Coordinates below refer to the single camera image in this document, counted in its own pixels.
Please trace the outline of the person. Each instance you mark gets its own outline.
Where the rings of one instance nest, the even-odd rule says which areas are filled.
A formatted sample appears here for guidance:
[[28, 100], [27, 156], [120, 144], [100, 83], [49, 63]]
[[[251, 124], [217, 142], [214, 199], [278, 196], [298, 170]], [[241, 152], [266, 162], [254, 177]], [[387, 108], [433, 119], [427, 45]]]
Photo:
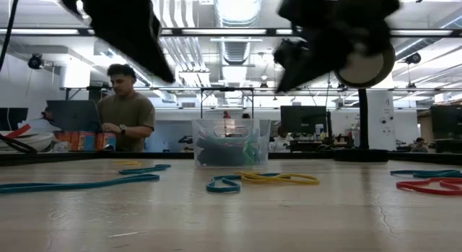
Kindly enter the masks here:
[[277, 136], [269, 142], [269, 152], [286, 153], [290, 152], [290, 144], [294, 139], [281, 127], [277, 129]]
[[428, 153], [428, 149], [425, 146], [425, 140], [422, 137], [416, 138], [414, 145], [411, 148], [411, 152]]
[[128, 64], [110, 65], [107, 75], [114, 93], [97, 103], [101, 128], [115, 134], [116, 151], [142, 152], [154, 132], [154, 106], [134, 89], [136, 74]]

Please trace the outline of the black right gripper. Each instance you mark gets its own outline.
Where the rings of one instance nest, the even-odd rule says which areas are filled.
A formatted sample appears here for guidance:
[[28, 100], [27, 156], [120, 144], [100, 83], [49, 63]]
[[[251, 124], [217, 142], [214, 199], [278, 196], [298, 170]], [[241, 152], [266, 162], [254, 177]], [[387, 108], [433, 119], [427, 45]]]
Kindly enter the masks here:
[[[391, 42], [386, 18], [397, 12], [399, 0], [282, 0], [279, 16], [293, 26], [317, 31], [335, 27], [367, 53], [379, 53]], [[330, 71], [343, 68], [347, 56], [315, 52], [304, 41], [283, 39], [274, 51], [274, 62], [284, 69], [277, 92], [289, 92]]]

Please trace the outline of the red rubber band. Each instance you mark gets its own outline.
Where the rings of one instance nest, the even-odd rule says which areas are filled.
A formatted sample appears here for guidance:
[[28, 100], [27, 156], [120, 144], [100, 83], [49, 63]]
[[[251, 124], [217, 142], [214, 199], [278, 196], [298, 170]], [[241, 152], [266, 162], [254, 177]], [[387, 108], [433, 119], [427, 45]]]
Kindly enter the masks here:
[[[433, 183], [438, 183], [440, 188], [430, 188]], [[462, 178], [429, 178], [423, 181], [400, 181], [396, 183], [396, 188], [423, 194], [462, 196]]]

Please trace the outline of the clear plastic bin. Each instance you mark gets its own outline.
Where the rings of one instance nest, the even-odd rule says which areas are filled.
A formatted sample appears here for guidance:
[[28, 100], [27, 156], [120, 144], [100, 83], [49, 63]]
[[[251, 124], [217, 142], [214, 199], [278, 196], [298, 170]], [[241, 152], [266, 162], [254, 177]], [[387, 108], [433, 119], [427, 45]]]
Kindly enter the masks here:
[[259, 143], [260, 161], [256, 165], [241, 167], [254, 167], [266, 165], [269, 158], [271, 122], [266, 119], [252, 118], [222, 118], [222, 119], [196, 119], [192, 121], [193, 150], [196, 140], [201, 138], [239, 138]]

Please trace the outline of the orange cardboard boxes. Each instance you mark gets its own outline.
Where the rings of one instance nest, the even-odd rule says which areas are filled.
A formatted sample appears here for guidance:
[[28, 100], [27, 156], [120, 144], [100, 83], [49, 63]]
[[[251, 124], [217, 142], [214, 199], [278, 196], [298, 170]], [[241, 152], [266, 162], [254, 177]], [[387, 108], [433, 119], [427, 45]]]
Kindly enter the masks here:
[[71, 152], [94, 152], [105, 148], [116, 148], [114, 133], [96, 133], [88, 131], [55, 131], [55, 137], [64, 148]]

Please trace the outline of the black laptop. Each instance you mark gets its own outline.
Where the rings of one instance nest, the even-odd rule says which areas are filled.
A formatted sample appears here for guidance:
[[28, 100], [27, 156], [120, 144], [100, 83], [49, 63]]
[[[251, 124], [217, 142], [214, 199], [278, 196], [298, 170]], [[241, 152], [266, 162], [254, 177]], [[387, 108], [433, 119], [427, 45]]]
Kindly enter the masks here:
[[62, 131], [102, 131], [93, 100], [48, 100], [54, 123]]

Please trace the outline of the black monitor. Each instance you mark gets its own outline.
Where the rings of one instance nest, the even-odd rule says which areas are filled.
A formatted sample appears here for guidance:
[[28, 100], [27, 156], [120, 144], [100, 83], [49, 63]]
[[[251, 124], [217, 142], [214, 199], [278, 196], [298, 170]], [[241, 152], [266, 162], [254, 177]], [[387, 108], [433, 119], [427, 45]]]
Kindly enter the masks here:
[[27, 108], [0, 108], [0, 131], [14, 131], [27, 119]]
[[280, 107], [281, 125], [288, 133], [319, 134], [327, 130], [325, 106], [286, 105]]
[[462, 139], [462, 105], [430, 108], [434, 139]]

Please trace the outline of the black desk lamp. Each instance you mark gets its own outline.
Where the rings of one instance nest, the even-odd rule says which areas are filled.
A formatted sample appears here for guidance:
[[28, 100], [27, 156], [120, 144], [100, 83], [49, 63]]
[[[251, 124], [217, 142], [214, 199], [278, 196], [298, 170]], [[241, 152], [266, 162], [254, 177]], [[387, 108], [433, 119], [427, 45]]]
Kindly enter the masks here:
[[369, 113], [367, 89], [381, 83], [392, 71], [396, 54], [391, 43], [372, 56], [354, 52], [349, 55], [347, 64], [334, 69], [338, 81], [348, 88], [357, 90], [359, 97], [359, 147], [337, 149], [334, 159], [339, 162], [387, 162], [388, 152], [384, 149], [371, 149], [369, 145]]

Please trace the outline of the white bowl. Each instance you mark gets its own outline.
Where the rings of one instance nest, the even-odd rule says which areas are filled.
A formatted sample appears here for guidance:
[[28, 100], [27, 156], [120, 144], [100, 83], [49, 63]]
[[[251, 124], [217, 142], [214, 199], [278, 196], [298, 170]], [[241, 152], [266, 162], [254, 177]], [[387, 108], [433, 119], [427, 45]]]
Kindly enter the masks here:
[[[29, 132], [14, 138], [14, 140], [27, 144], [38, 152], [42, 152], [50, 147], [54, 138], [55, 136], [53, 133]], [[14, 152], [14, 149], [0, 140], [0, 152]]]

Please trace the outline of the black rubber band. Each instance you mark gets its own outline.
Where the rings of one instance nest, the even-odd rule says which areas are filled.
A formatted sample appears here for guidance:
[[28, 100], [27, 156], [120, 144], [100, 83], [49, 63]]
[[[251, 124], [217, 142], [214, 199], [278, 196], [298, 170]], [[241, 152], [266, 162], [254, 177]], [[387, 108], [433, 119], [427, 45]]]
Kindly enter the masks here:
[[196, 140], [194, 157], [198, 166], [241, 167], [245, 165], [243, 145], [245, 139], [201, 138]]

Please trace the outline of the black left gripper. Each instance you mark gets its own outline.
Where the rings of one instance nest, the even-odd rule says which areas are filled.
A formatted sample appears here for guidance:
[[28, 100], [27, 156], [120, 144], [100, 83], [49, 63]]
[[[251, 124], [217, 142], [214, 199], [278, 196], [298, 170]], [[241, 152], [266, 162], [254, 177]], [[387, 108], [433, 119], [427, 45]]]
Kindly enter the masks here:
[[70, 12], [88, 21], [96, 32], [130, 30], [122, 34], [118, 49], [163, 82], [175, 81], [158, 42], [161, 25], [153, 12], [152, 0], [60, 1]]

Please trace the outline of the blue rubber band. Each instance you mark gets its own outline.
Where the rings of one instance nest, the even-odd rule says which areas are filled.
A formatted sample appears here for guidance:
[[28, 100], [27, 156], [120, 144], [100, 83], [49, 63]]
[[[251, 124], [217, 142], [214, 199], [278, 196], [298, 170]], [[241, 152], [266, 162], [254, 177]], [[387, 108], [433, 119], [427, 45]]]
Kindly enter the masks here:
[[102, 188], [116, 186], [125, 183], [137, 183], [146, 181], [158, 181], [159, 175], [141, 174], [123, 178], [116, 178], [109, 181], [98, 181], [90, 183], [6, 183], [0, 184], [0, 194], [18, 194], [40, 191], [70, 191], [90, 188]]
[[414, 178], [462, 178], [459, 170], [392, 170], [391, 175], [412, 175]]
[[[276, 175], [276, 173], [259, 173]], [[241, 191], [241, 185], [239, 184], [241, 177], [235, 175], [220, 175], [213, 177], [206, 185], [206, 190], [210, 193], [238, 193]]]
[[151, 173], [151, 172], [167, 170], [170, 167], [171, 165], [168, 165], [168, 164], [157, 164], [154, 167], [150, 167], [150, 168], [135, 168], [135, 169], [120, 170], [118, 173], [121, 175], [146, 174], [146, 173]]

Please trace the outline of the black background rig frame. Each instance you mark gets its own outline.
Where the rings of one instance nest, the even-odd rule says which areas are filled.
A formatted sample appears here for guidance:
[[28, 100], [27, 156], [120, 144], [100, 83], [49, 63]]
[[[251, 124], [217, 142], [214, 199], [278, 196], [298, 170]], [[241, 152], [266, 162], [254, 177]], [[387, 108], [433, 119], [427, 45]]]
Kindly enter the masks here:
[[[200, 101], [200, 118], [204, 117], [204, 105], [203, 102], [214, 92], [250, 92], [250, 116], [254, 117], [254, 97], [256, 89], [253, 87], [135, 87], [137, 91], [150, 91], [159, 95], [160, 97], [164, 96], [164, 92], [199, 92], [199, 101]], [[72, 99], [78, 92], [85, 91], [108, 91], [112, 90], [111, 87], [97, 87], [97, 86], [87, 86], [87, 87], [60, 87], [60, 90], [65, 91], [65, 100]]]

